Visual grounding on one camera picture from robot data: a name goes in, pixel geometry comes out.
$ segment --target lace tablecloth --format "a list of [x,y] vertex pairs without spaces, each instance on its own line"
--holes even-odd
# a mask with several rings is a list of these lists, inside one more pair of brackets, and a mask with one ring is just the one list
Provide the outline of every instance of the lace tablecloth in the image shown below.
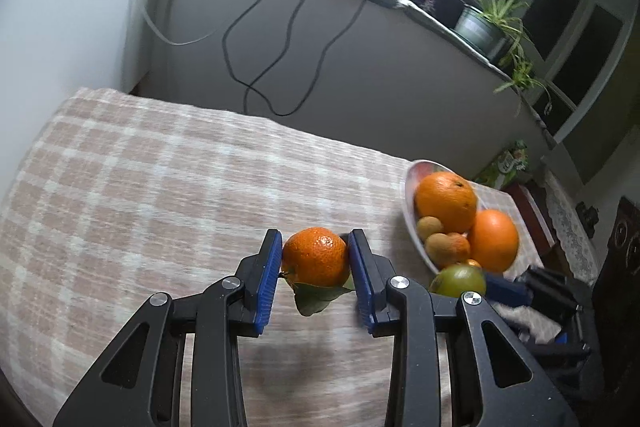
[[580,218],[575,203],[549,169],[545,169],[546,206],[569,268],[576,279],[589,285],[598,278],[595,251]]

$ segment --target cloth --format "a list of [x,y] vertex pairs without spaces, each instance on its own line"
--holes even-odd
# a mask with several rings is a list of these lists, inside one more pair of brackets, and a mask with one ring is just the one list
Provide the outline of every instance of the cloth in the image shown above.
[[[270,227],[285,238],[314,225],[362,228],[374,253],[426,285],[401,215],[408,165],[264,118],[81,89],[44,128],[0,208],[0,366],[51,425],[149,295],[202,292],[256,253]],[[509,275],[540,264],[510,196],[474,188],[516,222]],[[302,317],[278,282],[265,333],[239,341],[250,425],[382,424],[392,339],[359,327],[355,300]],[[537,335],[550,334],[553,323],[532,319]],[[185,426],[190,363],[187,349]]]
[[569,268],[576,279],[593,286],[598,278],[593,243],[584,231],[574,200],[549,169],[545,169],[546,207],[564,251]]

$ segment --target orange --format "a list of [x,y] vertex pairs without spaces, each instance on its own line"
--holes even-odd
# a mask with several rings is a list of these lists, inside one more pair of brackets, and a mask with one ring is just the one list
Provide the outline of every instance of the orange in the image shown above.
[[478,198],[471,185],[453,172],[434,172],[415,189],[415,206],[420,217],[437,217],[444,232],[466,232],[476,218]]
[[282,270],[290,283],[342,286],[350,271],[347,245],[331,230],[300,230],[282,248]]
[[518,230],[511,218],[499,210],[478,212],[466,238],[471,245],[471,258],[490,272],[504,272],[518,254]]

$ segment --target fruit bowl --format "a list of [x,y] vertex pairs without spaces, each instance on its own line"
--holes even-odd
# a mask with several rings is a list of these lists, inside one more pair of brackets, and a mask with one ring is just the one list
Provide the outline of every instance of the fruit bowl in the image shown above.
[[[418,221],[417,213],[415,212],[414,205],[414,193],[415,189],[420,184],[420,181],[427,177],[429,174],[433,172],[453,172],[451,169],[447,169],[444,165],[440,165],[439,163],[432,162],[429,160],[416,160],[411,163],[407,168],[404,179],[400,182],[400,194],[402,197],[402,215],[404,216],[404,223],[406,224],[406,228],[409,231],[409,235],[411,236],[411,240],[414,242],[415,249],[422,257],[422,260],[429,267],[429,269],[434,273],[440,273],[438,267],[435,266],[435,263],[429,257],[429,253],[425,250],[420,237],[418,237],[418,232],[415,228],[415,223]],[[484,208],[484,205],[478,198],[478,210]]]

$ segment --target table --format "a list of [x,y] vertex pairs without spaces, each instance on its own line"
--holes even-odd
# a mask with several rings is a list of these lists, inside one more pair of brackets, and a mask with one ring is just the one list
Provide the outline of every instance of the table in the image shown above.
[[[263,118],[81,89],[44,128],[0,209],[0,366],[51,425],[149,295],[202,292],[255,253],[269,227],[285,238],[314,225],[362,228],[374,253],[426,285],[400,211],[408,165]],[[520,232],[508,275],[540,265],[511,197],[474,188]],[[510,313],[553,334],[533,311]],[[250,425],[382,424],[392,340],[358,325],[354,294],[307,318],[280,280],[265,333],[239,350]],[[188,350],[185,426],[190,360]]]

